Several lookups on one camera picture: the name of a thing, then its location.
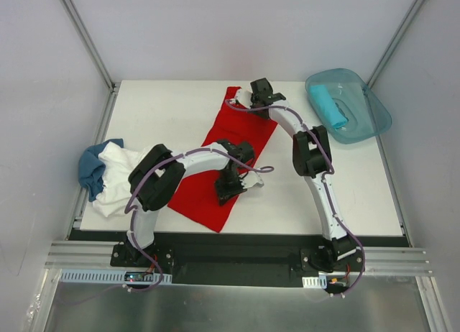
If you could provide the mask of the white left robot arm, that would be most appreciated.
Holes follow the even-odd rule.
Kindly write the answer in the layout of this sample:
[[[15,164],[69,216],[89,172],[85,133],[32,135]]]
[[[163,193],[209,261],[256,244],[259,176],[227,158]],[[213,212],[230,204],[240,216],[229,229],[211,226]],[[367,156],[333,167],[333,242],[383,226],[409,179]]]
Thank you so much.
[[[120,260],[138,267],[149,262],[157,264],[150,248],[154,244],[156,220],[159,211],[173,199],[183,179],[203,172],[218,172],[210,186],[215,192],[213,200],[217,206],[225,206],[247,191],[248,185],[239,169],[256,172],[251,166],[254,161],[255,153],[248,142],[235,145],[222,139],[175,156],[165,145],[155,145],[128,178],[132,195],[124,212],[131,213],[132,217],[126,241],[119,251]]]

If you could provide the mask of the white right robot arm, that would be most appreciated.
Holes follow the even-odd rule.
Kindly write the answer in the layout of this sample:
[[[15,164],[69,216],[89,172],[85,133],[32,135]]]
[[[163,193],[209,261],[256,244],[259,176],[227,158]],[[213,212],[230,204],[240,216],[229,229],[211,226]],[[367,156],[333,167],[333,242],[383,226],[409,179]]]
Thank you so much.
[[[357,243],[344,219],[332,187],[335,173],[328,132],[324,126],[309,128],[281,93],[275,93],[266,78],[250,83],[250,111],[276,122],[293,141],[293,167],[312,193],[321,222],[323,246],[308,256],[312,268],[326,273],[340,270],[356,253]]]

